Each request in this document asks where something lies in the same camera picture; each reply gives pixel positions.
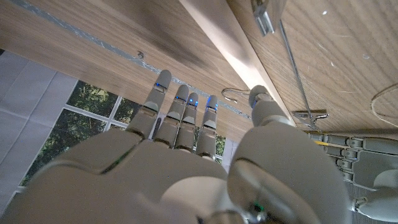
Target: white tiled wall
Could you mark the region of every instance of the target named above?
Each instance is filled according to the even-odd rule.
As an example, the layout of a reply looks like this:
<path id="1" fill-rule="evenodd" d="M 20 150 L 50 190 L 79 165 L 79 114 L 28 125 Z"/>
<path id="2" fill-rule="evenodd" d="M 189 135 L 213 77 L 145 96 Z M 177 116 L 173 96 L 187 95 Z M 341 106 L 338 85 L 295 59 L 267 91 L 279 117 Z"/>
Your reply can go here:
<path id="1" fill-rule="evenodd" d="M 230 139 L 225 139 L 225 147 L 224 147 L 224 154 L 223 154 L 223 162 L 221 165 L 224 169 L 228 172 L 229 165 L 231 164 L 232 158 L 235 155 L 236 148 L 238 147 L 238 142 L 234 142 Z"/>
<path id="2" fill-rule="evenodd" d="M 50 134 L 76 82 L 10 52 L 0 56 L 0 214 Z"/>

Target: green foliage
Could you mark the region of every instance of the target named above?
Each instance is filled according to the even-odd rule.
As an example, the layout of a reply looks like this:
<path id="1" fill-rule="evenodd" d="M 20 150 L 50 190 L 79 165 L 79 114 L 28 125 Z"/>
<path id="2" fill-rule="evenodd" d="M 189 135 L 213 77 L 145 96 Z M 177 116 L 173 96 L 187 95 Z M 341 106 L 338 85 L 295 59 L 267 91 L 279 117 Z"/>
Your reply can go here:
<path id="1" fill-rule="evenodd" d="M 115 121 L 129 124 L 131 119 L 134 117 L 134 115 L 136 115 L 141 106 L 142 105 L 140 105 L 139 103 L 123 98 L 113 119 Z"/>
<path id="2" fill-rule="evenodd" d="M 216 154 L 219 156 L 223 156 L 224 154 L 224 147 L 225 147 L 225 137 L 216 136 Z"/>
<path id="3" fill-rule="evenodd" d="M 200 128 L 195 127 L 195 131 L 193 132 L 193 146 L 195 146 L 195 147 L 197 146 L 199 131 L 200 131 Z"/>
<path id="4" fill-rule="evenodd" d="M 101 133 L 105 125 L 106 123 L 103 121 L 63 110 L 42 150 L 22 180 L 21 185 L 26 185 L 40 168 L 59 154 L 79 142 Z"/>
<path id="5" fill-rule="evenodd" d="M 68 105 L 109 117 L 118 96 L 79 81 L 70 95 Z"/>
<path id="6" fill-rule="evenodd" d="M 124 127 L 120 127 L 120 126 L 118 126 L 118 125 L 115 125 L 115 124 L 111 124 L 111 127 L 110 127 L 110 129 L 125 130 L 125 128 L 124 128 Z"/>
<path id="7" fill-rule="evenodd" d="M 200 132 L 200 128 L 195 127 L 195 132 L 193 135 L 193 146 L 195 146 L 195 147 L 197 146 L 199 132 Z M 219 156 L 223 156 L 224 147 L 225 147 L 225 137 L 219 136 L 217 134 L 217 136 L 216 136 L 216 154 Z"/>

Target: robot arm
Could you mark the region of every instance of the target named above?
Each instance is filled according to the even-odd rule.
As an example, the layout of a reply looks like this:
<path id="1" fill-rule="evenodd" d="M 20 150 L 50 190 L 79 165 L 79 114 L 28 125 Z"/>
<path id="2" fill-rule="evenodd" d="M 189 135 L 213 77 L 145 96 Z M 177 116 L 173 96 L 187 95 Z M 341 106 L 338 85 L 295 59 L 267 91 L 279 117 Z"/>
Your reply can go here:
<path id="1" fill-rule="evenodd" d="M 371 192 L 353 200 L 352 211 L 398 222 L 398 141 L 309 133 L 343 174 L 343 179 Z"/>
<path id="2" fill-rule="evenodd" d="M 153 141 L 150 129 L 169 86 L 162 71 L 126 131 L 113 129 L 54 159 L 13 200 L 0 223 L 348 223 L 340 174 L 291 126 L 263 86 L 251 92 L 254 128 L 229 174 L 215 154 L 217 99 L 210 96 L 197 154 L 197 95 L 186 86 Z"/>

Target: wooden surface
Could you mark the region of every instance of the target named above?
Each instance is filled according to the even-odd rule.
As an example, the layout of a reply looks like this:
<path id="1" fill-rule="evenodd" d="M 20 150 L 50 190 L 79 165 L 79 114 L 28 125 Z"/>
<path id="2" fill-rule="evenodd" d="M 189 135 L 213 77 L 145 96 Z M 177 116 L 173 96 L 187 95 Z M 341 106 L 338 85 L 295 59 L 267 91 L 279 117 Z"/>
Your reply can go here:
<path id="1" fill-rule="evenodd" d="M 246 88 L 177 0 L 29 2 L 131 55 L 144 52 L 147 63 L 169 69 L 175 77 L 220 99 L 223 88 Z M 1 48 L 143 103 L 156 79 L 154 73 L 9 0 L 1 4 Z M 228 4 L 289 111 L 304 110 L 279 30 L 262 37 L 249 1 L 228 0 Z M 287 2 L 282 20 L 310 107 L 327 109 L 330 114 L 318 121 L 320 129 L 383 132 L 393 128 L 371 113 L 370 102 L 374 95 L 398 83 L 397 19 L 396 1 Z M 163 112 L 177 87 L 172 84 Z M 233 106 L 250 114 L 246 100 L 238 99 Z M 397 99 L 398 91 L 383 96 L 376 104 L 377 111 L 397 116 Z M 201 97 L 198 121 L 204 104 Z M 220 108 L 221 135 L 238 141 L 251 126 L 248 119 Z"/>
<path id="2" fill-rule="evenodd" d="M 31 2 L 131 55 L 137 55 L 138 50 L 144 52 L 147 63 L 168 69 L 173 76 L 208 94 L 218 95 L 219 99 L 222 99 L 223 88 L 247 88 L 200 28 L 190 26 L 195 23 L 178 2 L 168 8 L 174 13 L 168 15 L 167 20 L 159 15 L 164 9 L 160 5 L 150 5 L 149 1 L 145 4 L 141 1 L 135 4 L 107 2 L 112 7 L 99 1 Z M 143 9 L 141 13 L 137 4 Z M 2 2 L 0 18 L 1 48 L 132 101 L 143 103 L 157 77 L 9 1 Z M 161 109 L 163 113 L 167 112 L 177 88 L 175 83 L 170 85 Z M 250 114 L 247 100 L 239 96 L 237 99 L 239 103 L 233 106 Z M 206 99 L 200 96 L 197 125 L 201 125 L 205 103 Z M 238 141 L 251 126 L 249 119 L 219 107 L 218 134 Z"/>
<path id="3" fill-rule="evenodd" d="M 180 0 L 180 3 L 248 88 L 264 86 L 290 122 L 294 122 L 228 3 L 225 0 Z"/>
<path id="4" fill-rule="evenodd" d="M 250 2 L 228 3 L 288 109 L 304 110 L 280 30 L 262 37 Z M 311 109 L 330 114 L 321 130 L 394 128 L 372 114 L 371 99 L 398 83 L 397 1 L 287 1 L 282 21 Z M 397 117 L 397 99 L 384 95 L 376 111 Z"/>

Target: metal bracket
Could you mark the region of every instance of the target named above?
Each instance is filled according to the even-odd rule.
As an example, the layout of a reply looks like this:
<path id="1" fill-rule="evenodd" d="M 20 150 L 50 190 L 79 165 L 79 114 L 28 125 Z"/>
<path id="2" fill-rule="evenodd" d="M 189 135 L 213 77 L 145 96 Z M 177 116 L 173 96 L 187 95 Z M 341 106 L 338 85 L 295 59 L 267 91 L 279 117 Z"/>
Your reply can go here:
<path id="1" fill-rule="evenodd" d="M 274 33 L 287 0 L 251 0 L 251 6 L 263 36 Z"/>
<path id="2" fill-rule="evenodd" d="M 315 123 L 318 119 L 325 119 L 329 117 L 329 114 L 326 112 L 326 110 L 314 110 L 311 111 L 311 114 L 308 111 L 293 111 L 293 115 L 303 124 L 315 130 L 318 130 L 318 128 L 315 126 Z"/>

